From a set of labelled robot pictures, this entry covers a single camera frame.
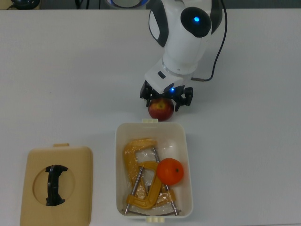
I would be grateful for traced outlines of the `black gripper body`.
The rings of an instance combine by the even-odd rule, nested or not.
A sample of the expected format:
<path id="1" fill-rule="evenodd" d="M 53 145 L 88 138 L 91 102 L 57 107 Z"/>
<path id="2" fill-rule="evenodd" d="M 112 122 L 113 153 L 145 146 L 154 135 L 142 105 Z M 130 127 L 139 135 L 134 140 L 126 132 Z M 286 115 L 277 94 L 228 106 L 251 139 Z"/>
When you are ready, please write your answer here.
<path id="1" fill-rule="evenodd" d="M 151 89 L 150 100 L 159 98 L 172 99 L 174 101 L 185 100 L 184 87 L 185 86 L 173 87 L 162 94 L 159 94 L 155 89 Z"/>

